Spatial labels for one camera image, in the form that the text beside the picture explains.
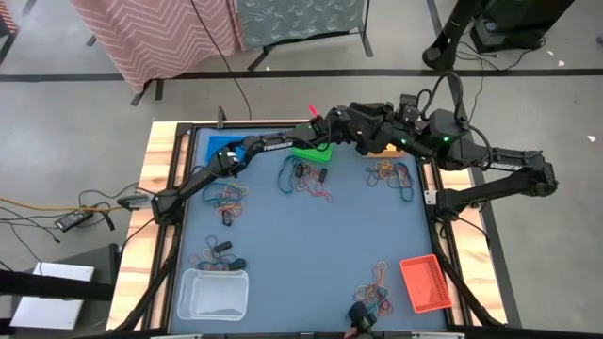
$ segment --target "blue table surface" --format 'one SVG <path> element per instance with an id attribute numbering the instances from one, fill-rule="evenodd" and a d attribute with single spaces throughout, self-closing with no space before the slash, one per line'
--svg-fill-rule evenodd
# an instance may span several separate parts
<path id="1" fill-rule="evenodd" d="M 210 136 L 246 136 L 277 130 L 201 129 L 197 136 L 195 165 L 203 165 Z M 235 181 L 249 188 L 244 211 L 232 227 L 221 224 L 215 207 L 204 203 L 201 192 L 188 203 L 182 246 L 172 301 L 171 334 L 333 332 L 350 326 L 346 314 L 354 303 L 358 285 L 374 281 L 371 269 L 387 263 L 385 283 L 394 312 L 381 316 L 378 331 L 443 330 L 444 313 L 416 314 L 410 303 L 399 261 L 432 253 L 425 206 L 420 198 L 416 162 L 405 163 L 415 180 L 415 198 L 404 202 L 399 191 L 381 181 L 367 186 L 366 167 L 377 159 L 364 159 L 352 145 L 338 145 L 324 166 L 329 171 L 325 189 L 333 203 L 307 192 L 282 193 L 278 172 L 290 149 L 261 153 Z M 201 255 L 205 239 L 231 241 L 228 250 L 247 261 L 249 301 L 247 313 L 236 322 L 184 320 L 175 312 L 180 279 L 190 254 Z"/>

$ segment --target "striped fabric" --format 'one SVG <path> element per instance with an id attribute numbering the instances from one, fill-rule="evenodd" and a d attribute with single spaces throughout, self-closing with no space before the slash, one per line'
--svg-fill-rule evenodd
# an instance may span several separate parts
<path id="1" fill-rule="evenodd" d="M 218 50 L 190 0 L 71 0 L 136 93 L 154 78 L 172 78 Z M 241 48 L 233 0 L 194 0 L 225 55 Z"/>
<path id="2" fill-rule="evenodd" d="M 17 24 L 15 24 L 15 22 L 12 20 L 12 17 L 10 17 L 10 13 L 8 13 L 8 8 L 4 3 L 4 0 L 0 0 L 0 19 L 2 22 L 4 22 L 4 26 L 8 30 L 9 34 L 14 34 L 17 31 Z"/>

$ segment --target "green block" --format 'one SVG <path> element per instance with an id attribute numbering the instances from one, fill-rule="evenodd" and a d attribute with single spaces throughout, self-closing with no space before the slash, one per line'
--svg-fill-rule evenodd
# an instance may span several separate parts
<path id="1" fill-rule="evenodd" d="M 318 147 L 322 150 L 326 144 L 320 144 Z M 333 153 L 333 145 L 329 145 L 324 152 L 319 152 L 317 150 L 300 150 L 299 148 L 293 148 L 293 155 L 298 156 L 300 158 L 312 160 L 314 162 L 318 162 L 320 164 L 326 164 L 329 160 L 331 160 L 331 154 Z"/>

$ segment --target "concrete floor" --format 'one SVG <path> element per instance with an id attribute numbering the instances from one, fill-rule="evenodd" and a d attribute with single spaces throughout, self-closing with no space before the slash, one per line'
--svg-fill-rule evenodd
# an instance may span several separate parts
<path id="1" fill-rule="evenodd" d="M 19 18 L 24 0 L 8 0 L 22 24 L 0 74 L 114 73 L 99 44 L 85 45 L 90 32 L 67 0 L 38 1 Z M 453 7 L 437 0 L 444 22 Z M 603 3 L 578 0 L 549 31 L 547 47 L 524 57 L 518 69 L 603 68 Z M 420 60 L 434 33 L 424 0 L 380 0 L 371 4 L 369 37 L 374 58 L 365 58 L 357 37 L 277 48 L 262 64 L 272 70 L 425 69 Z M 228 59 L 236 70 L 255 51 Z M 517 52 L 500 54 L 501 66 Z M 477 63 L 462 61 L 457 69 Z M 195 71 L 225 71 L 217 57 Z M 254 119 L 307 117 L 307 106 L 325 112 L 350 101 L 395 102 L 400 93 L 430 88 L 432 77 L 343 77 L 243 79 L 240 84 Z M 465 106 L 480 88 L 464 81 Z M 164 99 L 150 87 L 138 107 L 123 81 L 0 82 L 0 190 L 3 197 L 34 204 L 73 205 L 79 191 L 117 192 L 136 182 L 153 121 L 212 120 L 223 105 L 229 119 L 246 119 L 247 109 L 232 80 L 166 81 Z M 603 229 L 597 219 L 603 184 L 603 77 L 496 77 L 484 79 L 474 124 L 497 146 L 544 150 L 561 182 L 546 199 L 512 197 L 493 202 L 516 302 L 526 328 L 603 332 Z M 433 107 L 452 109 L 448 87 Z M 591 142 L 587 136 L 600 137 Z M 489 171 L 487 180 L 497 178 Z M 125 239 L 129 215 L 114 215 L 117 231 L 105 225 L 57 234 L 22 227 L 19 234 L 44 261 L 52 262 Z M 8 227 L 0 227 L 0 260 L 24 270 L 35 264 Z M 0 299 L 0 316 L 9 302 Z"/>

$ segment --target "orange plastic tray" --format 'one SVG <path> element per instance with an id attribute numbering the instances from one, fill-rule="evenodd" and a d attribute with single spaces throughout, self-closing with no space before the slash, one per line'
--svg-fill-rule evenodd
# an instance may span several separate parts
<path id="1" fill-rule="evenodd" d="M 416 313 L 421 314 L 452 306 L 435 255 L 405 259 L 399 262 L 399 267 Z"/>

